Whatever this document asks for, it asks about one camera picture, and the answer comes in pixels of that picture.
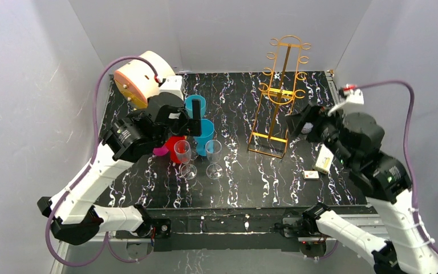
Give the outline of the blue wine glass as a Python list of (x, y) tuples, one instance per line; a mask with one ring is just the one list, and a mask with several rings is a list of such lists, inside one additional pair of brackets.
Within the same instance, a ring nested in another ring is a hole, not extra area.
[(208, 141), (213, 139), (214, 124), (208, 119), (201, 119), (201, 135), (195, 136), (196, 151), (199, 156), (206, 156), (205, 146)]

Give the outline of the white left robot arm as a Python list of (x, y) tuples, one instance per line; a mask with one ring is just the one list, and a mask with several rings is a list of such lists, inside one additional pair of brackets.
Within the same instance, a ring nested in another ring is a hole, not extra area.
[(95, 202), (118, 176), (171, 137), (201, 135), (204, 105), (199, 99), (186, 103), (161, 92), (149, 98), (146, 108), (113, 123), (81, 173), (54, 196), (38, 200), (48, 218), (46, 236), (81, 245), (102, 232), (148, 234), (152, 219), (144, 206), (103, 207)]

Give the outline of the clear wine glass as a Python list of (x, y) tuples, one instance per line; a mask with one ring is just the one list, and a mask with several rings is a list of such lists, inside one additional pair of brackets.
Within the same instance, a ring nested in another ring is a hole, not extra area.
[(192, 180), (197, 175), (197, 168), (190, 161), (192, 159), (192, 148), (186, 140), (179, 140), (174, 145), (174, 152), (181, 163), (181, 176), (186, 180)]
[(222, 144), (218, 140), (210, 140), (205, 145), (205, 151), (206, 157), (209, 160), (209, 165), (206, 168), (206, 175), (210, 179), (218, 180), (223, 174), (223, 169), (219, 164)]

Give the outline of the red wine glass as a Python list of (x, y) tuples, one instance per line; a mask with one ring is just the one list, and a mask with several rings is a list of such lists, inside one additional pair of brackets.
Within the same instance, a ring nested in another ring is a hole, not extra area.
[(165, 143), (166, 148), (169, 151), (170, 159), (172, 162), (176, 164), (180, 164), (181, 162), (178, 160), (177, 155), (175, 153), (175, 144), (178, 141), (185, 140), (186, 136), (171, 136), (168, 141)]

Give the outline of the teal wine glass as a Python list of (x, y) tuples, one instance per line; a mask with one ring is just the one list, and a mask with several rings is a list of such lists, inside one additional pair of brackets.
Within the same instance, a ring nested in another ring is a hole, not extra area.
[(193, 117), (194, 106), (200, 106), (200, 118), (205, 116), (206, 111), (206, 100), (201, 95), (190, 95), (185, 98), (185, 109), (189, 115), (189, 117)]

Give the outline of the magenta wine glass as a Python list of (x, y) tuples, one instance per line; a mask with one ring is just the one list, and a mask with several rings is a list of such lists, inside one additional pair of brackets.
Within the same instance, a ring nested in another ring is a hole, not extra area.
[(156, 156), (164, 156), (169, 152), (166, 146), (158, 147), (153, 149), (153, 154)]

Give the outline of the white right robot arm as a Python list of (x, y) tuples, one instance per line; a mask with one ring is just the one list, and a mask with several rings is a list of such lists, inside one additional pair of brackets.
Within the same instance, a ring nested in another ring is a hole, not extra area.
[(376, 273), (438, 273), (438, 252), (412, 205), (413, 176), (381, 150), (384, 130), (369, 114), (329, 115), (322, 106), (306, 106), (286, 116), (292, 136), (312, 124), (309, 142), (321, 142), (348, 169), (349, 178), (378, 213), (388, 238), (374, 236), (317, 203), (299, 220), (282, 228), (303, 235), (333, 237), (372, 265)]

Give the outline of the clear wine glass front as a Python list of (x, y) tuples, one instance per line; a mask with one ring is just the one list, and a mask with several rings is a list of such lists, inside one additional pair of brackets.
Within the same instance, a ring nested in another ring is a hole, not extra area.
[(192, 148), (186, 140), (179, 140), (174, 145), (174, 152), (181, 163), (181, 176), (186, 180), (192, 180), (197, 175), (197, 168), (190, 161), (192, 159)]

